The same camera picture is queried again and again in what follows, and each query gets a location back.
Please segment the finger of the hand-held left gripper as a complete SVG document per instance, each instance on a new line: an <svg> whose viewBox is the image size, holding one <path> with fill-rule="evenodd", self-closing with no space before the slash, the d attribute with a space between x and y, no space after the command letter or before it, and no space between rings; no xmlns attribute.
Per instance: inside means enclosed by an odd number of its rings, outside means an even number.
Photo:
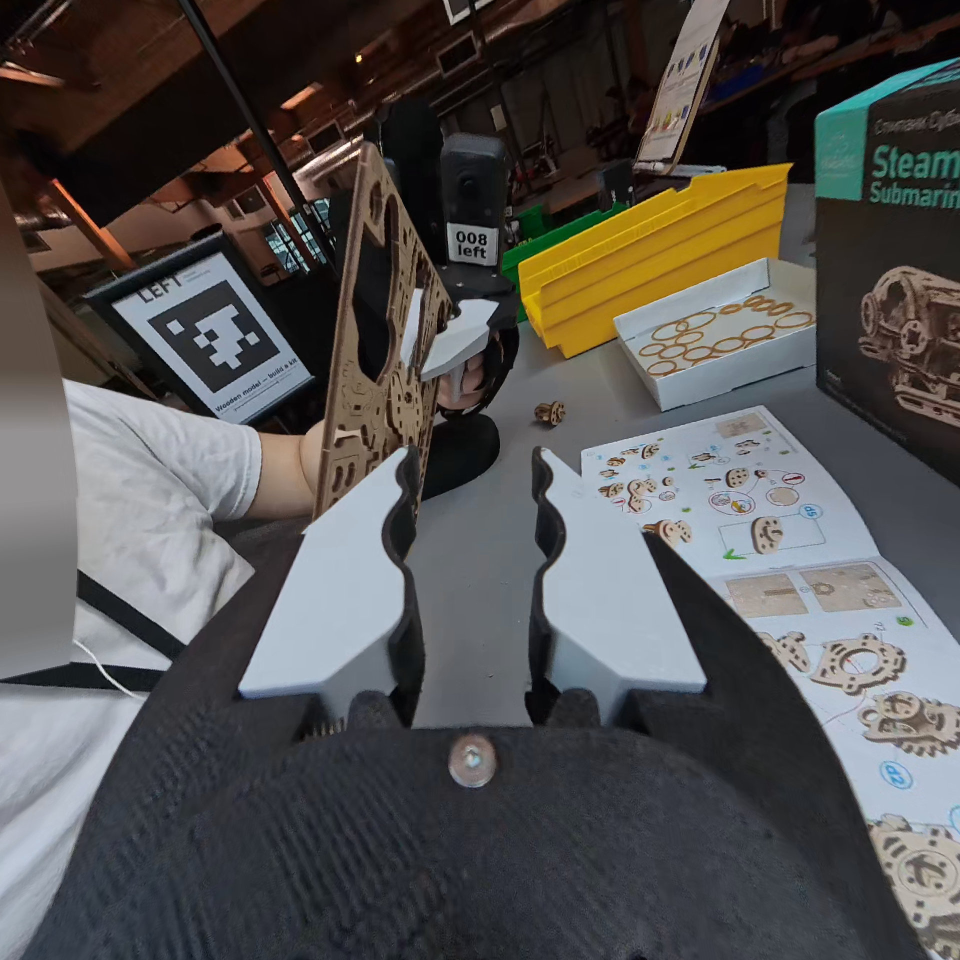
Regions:
<svg viewBox="0 0 960 960"><path fill-rule="evenodd" d="M419 369L420 382L444 376L480 354L490 339L490 321L498 306L490 299L461 300L457 315L434 337Z"/></svg>
<svg viewBox="0 0 960 960"><path fill-rule="evenodd" d="M413 366L414 354L420 337L423 295L424 290L414 290L401 339L399 361L407 369Z"/></svg>

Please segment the green plastic bin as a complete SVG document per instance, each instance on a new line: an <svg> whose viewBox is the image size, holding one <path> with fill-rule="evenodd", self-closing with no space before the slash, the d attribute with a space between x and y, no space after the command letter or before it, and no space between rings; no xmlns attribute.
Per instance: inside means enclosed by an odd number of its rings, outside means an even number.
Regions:
<svg viewBox="0 0 960 960"><path fill-rule="evenodd" d="M541 204L521 213L517 220L519 240L506 249L502 257L503 276L516 289L520 289L520 264L523 261L566 242L627 209L624 203L616 202L609 210L595 210L560 226L550 226L546 222Z"/></svg>

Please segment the wooden model parts sheet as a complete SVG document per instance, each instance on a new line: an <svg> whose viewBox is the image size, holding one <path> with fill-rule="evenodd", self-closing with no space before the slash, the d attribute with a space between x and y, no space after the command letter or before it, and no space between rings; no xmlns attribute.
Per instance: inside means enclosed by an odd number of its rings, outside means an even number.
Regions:
<svg viewBox="0 0 960 960"><path fill-rule="evenodd" d="M355 292L363 244L385 254L389 266L387 354L381 371L363 371ZM400 361L403 330L414 290L423 290L413 366ZM378 147L361 144L346 234L337 321L318 462L317 521L398 449L429 454L437 412L436 381L420 368L433 339L451 320L452 301L402 201Z"/></svg>

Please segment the yellow plastic bin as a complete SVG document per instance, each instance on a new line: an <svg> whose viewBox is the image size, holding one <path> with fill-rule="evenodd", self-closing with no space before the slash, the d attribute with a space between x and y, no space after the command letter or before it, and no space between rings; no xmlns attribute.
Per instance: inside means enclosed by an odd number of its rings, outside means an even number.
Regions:
<svg viewBox="0 0 960 960"><path fill-rule="evenodd" d="M614 340L618 316L776 258L791 166L696 176L523 260L534 332L570 359Z"/></svg>

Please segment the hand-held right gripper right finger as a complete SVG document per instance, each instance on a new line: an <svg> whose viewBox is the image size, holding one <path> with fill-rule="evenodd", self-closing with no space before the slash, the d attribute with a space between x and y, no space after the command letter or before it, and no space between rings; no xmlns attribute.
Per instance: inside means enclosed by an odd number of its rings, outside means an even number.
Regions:
<svg viewBox="0 0 960 960"><path fill-rule="evenodd" d="M612 725L635 691L702 694L707 677L639 528L587 492L551 450L532 453L534 574L527 713L546 725L560 697L590 694Z"/></svg>

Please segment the person's left forearm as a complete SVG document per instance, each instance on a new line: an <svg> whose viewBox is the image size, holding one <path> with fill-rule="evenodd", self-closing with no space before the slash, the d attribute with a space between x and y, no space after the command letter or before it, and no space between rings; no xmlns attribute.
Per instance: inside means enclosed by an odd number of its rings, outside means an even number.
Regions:
<svg viewBox="0 0 960 960"><path fill-rule="evenodd" d="M303 435L258 433L260 475L244 520L286 521L313 515L325 423Z"/></svg>

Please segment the group of rubber bands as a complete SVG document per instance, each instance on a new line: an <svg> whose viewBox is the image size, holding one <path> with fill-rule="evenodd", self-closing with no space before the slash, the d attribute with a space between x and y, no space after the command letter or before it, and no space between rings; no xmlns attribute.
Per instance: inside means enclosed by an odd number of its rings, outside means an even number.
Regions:
<svg viewBox="0 0 960 960"><path fill-rule="evenodd" d="M751 294L660 322L639 334L630 352L642 371L659 379L814 329L811 310L790 300Z"/></svg>

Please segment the white cardboard tray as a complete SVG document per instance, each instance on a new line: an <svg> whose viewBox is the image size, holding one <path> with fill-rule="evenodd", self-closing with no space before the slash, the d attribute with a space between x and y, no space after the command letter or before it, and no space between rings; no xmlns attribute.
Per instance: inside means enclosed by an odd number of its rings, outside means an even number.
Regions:
<svg viewBox="0 0 960 960"><path fill-rule="evenodd" d="M743 353L715 359L665 378L653 378L642 370L631 353L640 334L659 323L698 310L740 302L752 294L790 301L815 316L812 331L788 336ZM816 361L816 271L780 259L762 258L745 266L670 294L617 316L613 323L620 346L628 355L644 386L661 411L702 402L740 387L774 378Z"/></svg>

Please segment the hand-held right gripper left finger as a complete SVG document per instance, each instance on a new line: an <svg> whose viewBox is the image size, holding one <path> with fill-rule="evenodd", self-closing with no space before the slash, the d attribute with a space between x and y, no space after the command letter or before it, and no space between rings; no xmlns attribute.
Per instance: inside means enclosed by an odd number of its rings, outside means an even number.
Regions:
<svg viewBox="0 0 960 960"><path fill-rule="evenodd" d="M410 727L426 649L406 559L416 536L421 458L402 447L312 522L238 684L245 700L313 696L346 724L352 702L383 694Z"/></svg>

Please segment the black framed marker sign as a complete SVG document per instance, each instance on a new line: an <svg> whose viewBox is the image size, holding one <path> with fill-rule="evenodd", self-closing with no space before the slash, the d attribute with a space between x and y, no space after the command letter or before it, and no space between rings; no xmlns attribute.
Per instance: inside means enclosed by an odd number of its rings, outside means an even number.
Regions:
<svg viewBox="0 0 960 960"><path fill-rule="evenodd" d="M255 426L315 381L222 230L88 291L82 301L194 413Z"/></svg>

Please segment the white instruction poster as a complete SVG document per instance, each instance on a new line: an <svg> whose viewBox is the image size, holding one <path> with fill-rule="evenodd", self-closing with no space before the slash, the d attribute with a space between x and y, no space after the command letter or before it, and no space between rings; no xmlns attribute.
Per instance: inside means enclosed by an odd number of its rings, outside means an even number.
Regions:
<svg viewBox="0 0 960 960"><path fill-rule="evenodd" d="M656 90L635 173L667 176L678 166L714 71L728 6L728 1L691 3Z"/></svg>

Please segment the black model kit box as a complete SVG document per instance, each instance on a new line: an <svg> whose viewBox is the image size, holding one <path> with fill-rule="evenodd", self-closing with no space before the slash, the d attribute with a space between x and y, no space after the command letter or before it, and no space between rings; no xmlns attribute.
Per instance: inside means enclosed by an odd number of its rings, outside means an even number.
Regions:
<svg viewBox="0 0 960 960"><path fill-rule="evenodd" d="M814 135L817 384L958 484L958 58L834 105Z"/></svg>

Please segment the person's left hand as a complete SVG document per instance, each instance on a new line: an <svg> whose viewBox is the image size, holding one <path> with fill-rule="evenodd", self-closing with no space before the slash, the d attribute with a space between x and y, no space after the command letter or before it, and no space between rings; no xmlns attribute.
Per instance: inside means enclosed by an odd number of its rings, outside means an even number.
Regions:
<svg viewBox="0 0 960 960"><path fill-rule="evenodd" d="M482 401L486 387L483 354L476 354L438 378L438 407L464 411Z"/></svg>

